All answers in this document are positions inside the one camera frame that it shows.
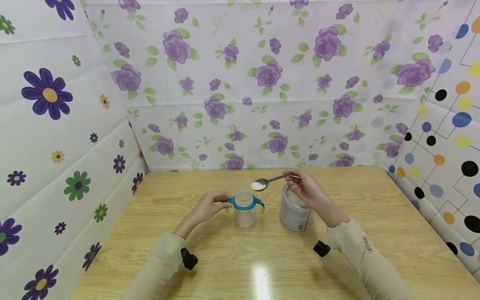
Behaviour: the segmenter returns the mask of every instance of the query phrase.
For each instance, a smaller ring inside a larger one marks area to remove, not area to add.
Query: sleeve
[[[180,250],[183,247],[183,238],[164,233],[152,247],[147,262],[130,283],[121,300],[158,299],[165,284],[178,271],[182,261]]]
[[[353,219],[327,230],[327,244],[357,271],[373,300],[413,300],[413,293]]]

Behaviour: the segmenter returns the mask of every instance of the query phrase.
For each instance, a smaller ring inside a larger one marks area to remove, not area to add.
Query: table surface
[[[356,219],[418,299],[476,299],[480,286],[428,222],[379,167],[311,168],[346,214]],[[208,191],[234,194],[256,178],[279,169],[150,173],[123,211],[102,250],[71,299],[119,299],[144,265],[150,248],[172,232]],[[218,213],[187,239],[199,262],[183,266],[163,291],[165,299],[364,299],[359,277],[332,251],[313,250],[326,240],[326,226],[314,216],[305,232],[279,220],[285,182],[274,181],[255,195],[265,213],[252,228],[239,228],[232,214]]]

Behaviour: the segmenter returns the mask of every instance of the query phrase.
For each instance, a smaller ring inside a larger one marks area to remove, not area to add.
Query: yellow dot
[[[413,177],[420,176],[420,168],[417,167],[417,166],[411,166],[410,167],[410,174],[412,174]]]
[[[444,213],[444,220],[447,222],[447,224],[453,224],[455,223],[455,217],[451,213]]]

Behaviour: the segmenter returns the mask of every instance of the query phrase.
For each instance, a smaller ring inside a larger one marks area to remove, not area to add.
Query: blue dot
[[[415,161],[415,158],[413,157],[412,153],[405,154],[405,162],[407,164],[411,165],[411,164],[413,164],[414,161]]]
[[[462,111],[453,116],[452,123],[455,127],[465,127],[472,122],[472,117],[466,112]]]
[[[473,256],[475,254],[475,250],[473,249],[472,245],[469,243],[461,242],[460,243],[460,250],[468,256]]]
[[[421,129],[423,130],[423,132],[429,132],[430,130],[432,130],[432,125],[429,122],[425,122],[422,124]]]
[[[430,186],[430,193],[432,193],[433,196],[440,198],[444,195],[444,190],[442,189],[441,186],[437,184],[432,184]]]

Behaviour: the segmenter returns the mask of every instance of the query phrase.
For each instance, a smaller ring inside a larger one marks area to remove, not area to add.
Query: orange dot
[[[445,163],[445,157],[441,154],[437,154],[433,157],[433,162],[439,166]]]
[[[457,94],[465,94],[470,90],[470,82],[462,81],[456,85],[455,91]]]

